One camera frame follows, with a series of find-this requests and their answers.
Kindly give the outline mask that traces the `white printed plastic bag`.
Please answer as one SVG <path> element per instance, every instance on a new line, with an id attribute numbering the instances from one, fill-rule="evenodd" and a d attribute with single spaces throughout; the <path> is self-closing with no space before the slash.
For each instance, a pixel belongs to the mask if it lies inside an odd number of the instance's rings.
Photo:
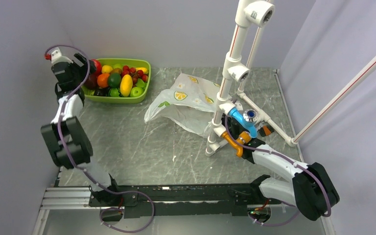
<path id="1" fill-rule="evenodd" d="M 181 73 L 174 84 L 162 90 L 148 107 L 144 122 L 168 118 L 184 130 L 207 138 L 216 111 L 220 85 L 201 77 Z"/>

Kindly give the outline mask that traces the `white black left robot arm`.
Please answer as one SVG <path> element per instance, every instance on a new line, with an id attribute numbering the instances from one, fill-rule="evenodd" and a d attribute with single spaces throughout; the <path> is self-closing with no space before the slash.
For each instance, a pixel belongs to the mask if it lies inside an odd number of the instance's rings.
<path id="1" fill-rule="evenodd" d="M 96 67 L 80 53 L 74 57 L 82 62 L 81 66 L 59 48 L 46 55 L 57 79 L 55 94 L 59 107 L 54 119 L 41 127 L 41 134 L 54 164 L 81 171 L 90 180 L 91 196 L 113 206 L 120 201 L 121 192 L 112 176 L 91 160 L 93 147 L 78 119 L 85 101 L 82 82 Z"/>

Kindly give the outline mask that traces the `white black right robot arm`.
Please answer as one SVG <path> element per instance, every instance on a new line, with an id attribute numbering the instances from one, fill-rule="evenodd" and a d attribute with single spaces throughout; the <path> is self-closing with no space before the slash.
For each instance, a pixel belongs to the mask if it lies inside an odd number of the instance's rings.
<path id="1" fill-rule="evenodd" d="M 326 169 L 320 163 L 306 164 L 270 147 L 249 133 L 232 117 L 223 117 L 224 138 L 238 156 L 252 164 L 270 169 L 281 179 L 269 175 L 257 177 L 251 184 L 250 196 L 256 203 L 276 199 L 291 206 L 307 219 L 315 221 L 331 216 L 340 197 Z"/>

